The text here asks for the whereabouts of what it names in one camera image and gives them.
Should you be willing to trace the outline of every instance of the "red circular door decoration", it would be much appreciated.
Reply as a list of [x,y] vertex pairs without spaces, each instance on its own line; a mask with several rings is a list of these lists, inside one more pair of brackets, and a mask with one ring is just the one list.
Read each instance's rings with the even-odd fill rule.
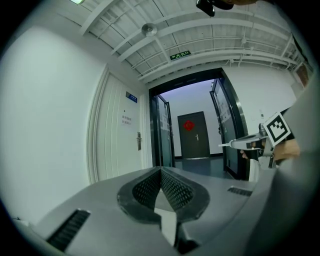
[[195,127],[195,124],[193,122],[191,122],[190,120],[186,121],[183,125],[183,127],[188,131],[190,132],[193,127]]

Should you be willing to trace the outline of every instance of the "ceiling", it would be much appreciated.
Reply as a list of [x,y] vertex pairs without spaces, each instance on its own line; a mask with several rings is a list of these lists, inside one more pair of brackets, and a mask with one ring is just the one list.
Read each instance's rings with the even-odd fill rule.
[[[55,0],[60,15],[103,40],[121,62],[128,62],[147,84],[172,72],[212,62],[237,67],[244,63],[294,69],[301,63],[288,24],[270,3],[258,1],[215,17],[196,8],[196,0]],[[145,23],[157,26],[145,37]],[[184,51],[191,55],[170,61]]]

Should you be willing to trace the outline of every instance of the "green exit sign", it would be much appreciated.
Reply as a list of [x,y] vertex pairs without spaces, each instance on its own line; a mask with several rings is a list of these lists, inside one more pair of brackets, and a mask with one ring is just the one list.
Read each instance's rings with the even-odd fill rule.
[[191,55],[191,52],[189,50],[186,50],[186,51],[183,51],[183,52],[179,52],[178,54],[171,55],[170,56],[170,60],[174,61],[176,59],[180,59],[180,58],[186,57],[188,55]]

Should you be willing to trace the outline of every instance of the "gray floor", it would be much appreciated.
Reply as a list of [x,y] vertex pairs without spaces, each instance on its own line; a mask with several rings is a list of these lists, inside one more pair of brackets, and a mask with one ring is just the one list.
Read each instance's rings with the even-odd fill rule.
[[218,177],[223,179],[233,179],[224,171],[223,156],[210,157],[205,159],[176,159],[175,167],[195,174]]

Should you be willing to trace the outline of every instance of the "black baseboard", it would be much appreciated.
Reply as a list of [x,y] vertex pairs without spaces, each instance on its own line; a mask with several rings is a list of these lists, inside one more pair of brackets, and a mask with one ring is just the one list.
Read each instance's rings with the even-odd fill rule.
[[[215,158],[215,157],[223,157],[223,153],[217,153],[217,154],[210,154],[211,158]],[[175,156],[174,159],[182,159],[182,156]]]

